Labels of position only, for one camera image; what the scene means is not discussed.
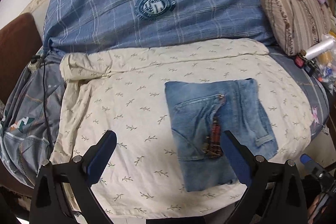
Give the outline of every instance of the white plastic roll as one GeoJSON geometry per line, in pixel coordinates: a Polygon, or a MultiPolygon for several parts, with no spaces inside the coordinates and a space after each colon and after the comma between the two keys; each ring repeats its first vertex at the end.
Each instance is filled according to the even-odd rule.
{"type": "Polygon", "coordinates": [[[307,60],[311,60],[319,56],[321,53],[324,53],[332,49],[334,45],[335,45],[335,38],[329,34],[324,34],[323,40],[320,43],[317,43],[316,45],[306,50],[305,58],[307,60]]]}

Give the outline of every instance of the bolt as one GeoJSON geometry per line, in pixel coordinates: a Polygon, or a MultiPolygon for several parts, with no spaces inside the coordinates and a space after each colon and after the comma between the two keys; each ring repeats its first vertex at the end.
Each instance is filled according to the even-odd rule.
{"type": "Polygon", "coordinates": [[[257,155],[255,156],[255,159],[258,161],[258,162],[263,162],[265,160],[265,158],[261,155],[257,155]]]}
{"type": "Polygon", "coordinates": [[[288,163],[289,166],[294,166],[295,165],[295,162],[293,160],[288,160],[287,163],[288,163]]]}
{"type": "Polygon", "coordinates": [[[42,166],[47,166],[48,163],[49,163],[49,160],[43,160],[43,161],[42,161],[42,166]]]}
{"type": "Polygon", "coordinates": [[[82,160],[82,156],[74,156],[72,160],[73,162],[76,162],[76,163],[80,162],[82,160]]]}

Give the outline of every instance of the beige striped cushion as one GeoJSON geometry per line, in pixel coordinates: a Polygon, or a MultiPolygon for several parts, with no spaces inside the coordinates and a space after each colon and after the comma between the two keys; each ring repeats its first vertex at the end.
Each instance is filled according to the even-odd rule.
{"type": "Polygon", "coordinates": [[[260,0],[278,44],[289,56],[320,42],[331,29],[328,7],[317,0],[260,0]]]}

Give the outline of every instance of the blue plaid bed sheet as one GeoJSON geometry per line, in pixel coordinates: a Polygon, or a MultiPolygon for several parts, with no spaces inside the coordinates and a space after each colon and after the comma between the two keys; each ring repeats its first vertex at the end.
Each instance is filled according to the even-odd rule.
{"type": "Polygon", "coordinates": [[[265,45],[275,42],[260,0],[168,0],[170,6],[165,1],[50,0],[44,52],[93,53],[219,37],[248,37],[265,45]]]}

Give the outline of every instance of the white sheet with leaf print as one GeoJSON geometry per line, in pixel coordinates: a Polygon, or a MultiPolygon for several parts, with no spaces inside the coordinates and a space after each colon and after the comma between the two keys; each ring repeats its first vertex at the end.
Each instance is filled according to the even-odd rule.
{"type": "MultiPolygon", "coordinates": [[[[245,190],[240,183],[184,190],[164,83],[256,79],[279,147],[272,161],[284,162],[309,144],[312,115],[300,87],[267,54],[251,39],[216,39],[66,55],[60,70],[68,83],[51,161],[83,155],[110,129],[117,148],[92,190],[111,217],[200,216],[236,202],[245,190]]],[[[72,195],[70,201],[79,210],[72,195]]]]}

